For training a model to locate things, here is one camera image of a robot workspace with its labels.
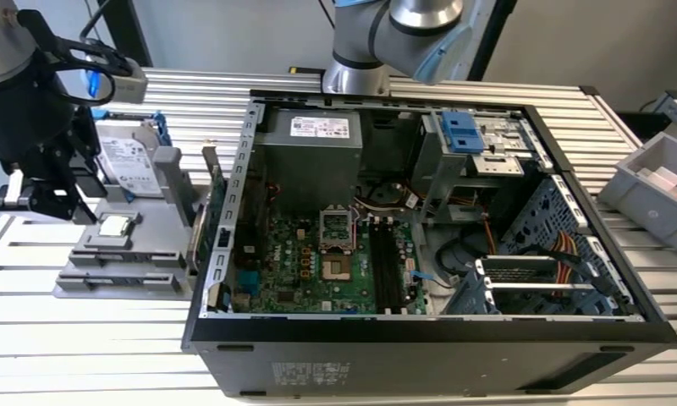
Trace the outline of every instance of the white wall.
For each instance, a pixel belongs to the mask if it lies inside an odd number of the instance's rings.
[[[519,0],[484,79],[594,85],[638,110],[677,89],[677,0]]]
[[[156,67],[286,74],[331,62],[334,30],[316,0],[134,2]]]

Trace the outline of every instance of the orange wire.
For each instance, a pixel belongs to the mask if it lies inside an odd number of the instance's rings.
[[[484,231],[487,232],[487,241],[490,242],[490,253],[495,255],[498,253],[498,247],[495,246],[495,239],[492,238],[492,230],[490,229],[490,221],[484,218]]]
[[[578,244],[575,243],[575,239],[570,236],[570,234],[566,234],[566,236],[567,236],[567,239],[571,242],[572,254],[576,255],[578,254]],[[571,275],[571,273],[572,273],[572,269],[568,267],[568,269],[567,269],[567,275],[564,276],[564,283],[570,282],[570,275]]]
[[[560,252],[564,252],[564,234],[563,234],[562,231],[558,233],[556,238],[558,238],[558,242],[559,242],[558,250]],[[556,283],[562,283],[563,282],[564,274],[566,274],[566,270],[564,270],[563,262],[558,261],[556,262]],[[563,292],[559,292],[559,291],[554,292],[552,295],[555,297],[562,297],[563,296]]]

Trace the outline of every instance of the black plastic part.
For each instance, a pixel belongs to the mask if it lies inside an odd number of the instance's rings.
[[[476,50],[475,61],[472,62],[472,68],[467,80],[483,81],[487,68],[498,48],[499,38],[504,31],[504,25],[510,14],[515,11],[518,0],[498,0],[495,8],[492,9],[492,15],[490,16],[490,22],[487,23],[487,30],[484,30],[483,40],[479,43]]]
[[[234,344],[219,344],[216,349],[219,351],[236,351],[242,353],[250,353],[255,350],[254,345],[234,345]]]
[[[394,19],[394,16],[391,14],[390,14],[388,18],[390,18],[390,21],[391,21],[395,29],[398,29],[398,31],[407,34],[408,36],[438,36],[440,34],[444,34],[447,31],[450,31],[460,23],[460,18],[458,17],[450,24],[442,25],[440,27],[415,28],[415,27],[408,27],[407,25],[403,25],[399,21],[396,21],[396,19]]]
[[[107,1],[99,0],[99,5],[103,6]],[[105,6],[103,19],[108,31],[111,31],[117,50],[123,55],[135,59],[140,66],[152,67],[151,52],[146,43],[144,30],[140,26],[134,0],[111,2]]]
[[[327,73],[326,69],[302,68],[300,66],[290,67],[290,74],[324,74],[324,73]]]
[[[56,137],[69,126],[73,106],[57,96],[63,82],[43,69],[44,58],[0,83],[0,159],[17,162],[28,150]]]
[[[666,114],[659,112],[618,112],[618,117],[643,142],[650,141],[674,122]]]
[[[598,90],[598,88],[595,86],[584,86],[582,85],[579,87],[579,89],[583,91],[583,93],[586,93],[588,96],[599,96],[600,95],[600,91]]]
[[[231,240],[231,231],[228,231],[226,228],[222,228],[218,235],[218,246],[227,247],[230,240]]]
[[[555,391],[567,387],[572,382],[595,372],[600,368],[608,366],[623,358],[626,353],[596,353],[584,354],[571,365],[567,365],[563,370],[555,372],[552,376],[542,379],[540,381],[522,387],[524,391],[550,390]]]
[[[379,321],[195,319],[192,341],[223,343],[556,343],[626,342],[677,344],[668,321],[582,323],[572,321]]]
[[[240,391],[240,396],[268,396],[267,391]]]
[[[348,66],[354,69],[376,69],[384,66],[384,63],[382,61],[376,62],[358,62],[352,61],[351,59],[344,58],[339,53],[335,51],[335,60],[338,63],[340,63],[344,66]]]
[[[666,91],[667,95],[671,96],[675,100],[677,100],[677,91]]]

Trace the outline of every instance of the metal chassis frame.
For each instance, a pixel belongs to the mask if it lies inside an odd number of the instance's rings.
[[[267,105],[279,104],[283,107],[306,108],[308,99],[322,97],[312,93],[252,91],[252,97],[266,98]],[[542,120],[534,106],[496,103],[468,103],[463,101],[428,101],[398,97],[366,96],[328,96],[324,105],[331,106],[334,97],[354,102],[372,100],[379,103],[406,103],[412,107],[487,107],[519,110],[524,113],[539,135],[546,150],[555,163],[556,172],[564,177],[566,183],[576,196],[578,203],[586,212],[587,220],[596,237],[604,245],[610,257],[615,260],[616,268],[623,275],[630,291],[635,294],[636,304],[646,322],[638,323],[600,323],[576,321],[480,321],[471,317],[456,317],[450,320],[432,321],[378,321],[362,320],[348,322],[343,320],[290,320],[286,318],[262,319],[219,319],[210,318],[204,312],[203,291],[208,269],[199,276],[195,297],[188,314],[187,329],[183,338],[183,348],[188,352],[196,350],[203,354],[230,348],[254,351],[254,343],[598,343],[600,351],[624,352],[624,358],[598,370],[579,377],[556,390],[542,390],[543,393],[575,392],[600,378],[611,376],[619,370],[659,354],[671,345],[677,344],[677,335],[664,317],[644,283],[640,280],[630,262],[615,242],[608,226],[604,223],[592,197],[582,186],[574,167],[556,143],[555,137]],[[248,105],[247,121],[242,131],[242,143],[254,137],[256,126],[262,122],[260,104],[252,101]],[[236,158],[236,166],[248,163],[250,156]],[[632,343],[658,344],[652,350],[635,351]],[[519,392],[535,393],[534,388]]]

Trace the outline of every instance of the aluminum table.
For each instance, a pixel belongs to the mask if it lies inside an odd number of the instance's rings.
[[[163,111],[183,167],[208,183],[202,147],[212,140],[227,175],[232,168],[250,89],[319,91],[318,75],[208,74],[147,69],[142,106]],[[394,94],[534,104],[578,176],[596,195],[615,163],[639,141],[592,89],[576,86],[446,82],[428,87],[394,78]],[[622,214],[600,206],[644,283],[677,330],[677,251]],[[218,389],[198,356],[180,352],[188,302],[55,299],[55,277],[83,232],[64,222],[0,218],[0,404],[239,404]],[[488,398],[266,399],[275,404],[556,404],[677,405],[677,349],[570,396]]]

